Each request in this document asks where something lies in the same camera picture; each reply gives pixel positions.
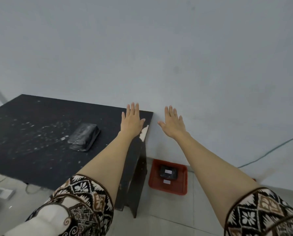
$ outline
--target red plastic tray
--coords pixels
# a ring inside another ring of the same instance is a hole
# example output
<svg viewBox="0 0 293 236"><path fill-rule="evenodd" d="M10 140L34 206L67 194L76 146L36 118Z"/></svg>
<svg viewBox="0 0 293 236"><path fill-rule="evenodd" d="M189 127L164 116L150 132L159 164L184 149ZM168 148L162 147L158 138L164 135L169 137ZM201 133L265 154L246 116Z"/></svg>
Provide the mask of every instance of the red plastic tray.
<svg viewBox="0 0 293 236"><path fill-rule="evenodd" d="M176 180L170 180L170 184L164 183L164 179L160 177L161 165L177 168L178 178ZM185 195L187 194L188 186L188 169L184 165L154 159L149 178L149 186L156 190L162 190L172 194Z"/></svg>

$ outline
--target white stain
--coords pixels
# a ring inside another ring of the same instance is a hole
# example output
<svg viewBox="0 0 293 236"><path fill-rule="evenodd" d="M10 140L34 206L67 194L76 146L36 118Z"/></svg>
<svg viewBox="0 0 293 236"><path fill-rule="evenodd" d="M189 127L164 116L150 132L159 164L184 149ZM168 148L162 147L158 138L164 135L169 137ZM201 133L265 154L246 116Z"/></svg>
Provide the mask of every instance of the white stain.
<svg viewBox="0 0 293 236"><path fill-rule="evenodd" d="M145 140L145 136L146 136L146 133L147 133L147 130L148 130L148 128L149 128L149 125L147 125L145 128L143 128L142 129L142 131L141 131L141 134L140 134L140 139L144 142L144 140Z"/></svg>

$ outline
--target black table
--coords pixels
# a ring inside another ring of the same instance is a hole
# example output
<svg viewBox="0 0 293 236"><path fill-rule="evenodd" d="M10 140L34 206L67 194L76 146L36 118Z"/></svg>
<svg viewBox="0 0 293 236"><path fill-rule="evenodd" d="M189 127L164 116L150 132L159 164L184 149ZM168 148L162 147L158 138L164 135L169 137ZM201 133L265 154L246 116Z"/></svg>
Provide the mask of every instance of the black table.
<svg viewBox="0 0 293 236"><path fill-rule="evenodd" d="M120 131L125 108L20 95L0 107L0 174L56 190L101 152ZM144 127L153 112L140 111ZM82 123L101 133L88 152L69 149L68 136ZM147 173L145 142L130 144L115 208L129 206L136 217Z"/></svg>

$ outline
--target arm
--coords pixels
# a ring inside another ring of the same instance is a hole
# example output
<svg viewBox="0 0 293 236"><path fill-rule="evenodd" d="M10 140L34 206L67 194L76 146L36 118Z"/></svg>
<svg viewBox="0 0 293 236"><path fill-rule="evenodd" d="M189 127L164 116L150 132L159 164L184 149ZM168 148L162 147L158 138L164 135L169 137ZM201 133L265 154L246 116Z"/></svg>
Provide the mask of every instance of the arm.
<svg viewBox="0 0 293 236"><path fill-rule="evenodd" d="M166 135L176 140L207 195L212 208L224 227L231 206L259 184L238 168L206 149L186 131L182 116L176 109L165 107L165 123L160 121Z"/></svg>
<svg viewBox="0 0 293 236"><path fill-rule="evenodd" d="M127 105L127 113L122 113L121 130L117 137L88 162L78 174L88 176L101 183L109 192L112 201L116 201L127 151L132 139L143 127L145 119L140 120L139 104Z"/></svg>

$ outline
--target person's right hand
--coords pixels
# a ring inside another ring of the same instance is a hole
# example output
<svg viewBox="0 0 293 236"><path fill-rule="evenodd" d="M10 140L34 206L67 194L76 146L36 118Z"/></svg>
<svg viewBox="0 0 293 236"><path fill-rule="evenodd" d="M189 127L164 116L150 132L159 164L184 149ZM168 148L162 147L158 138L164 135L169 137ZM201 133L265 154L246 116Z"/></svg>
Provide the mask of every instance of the person's right hand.
<svg viewBox="0 0 293 236"><path fill-rule="evenodd" d="M180 134L186 133L186 127L183 121L183 117L180 115L178 118L177 110L172 106L165 107L165 123L158 121L158 124L169 137L176 139Z"/></svg>

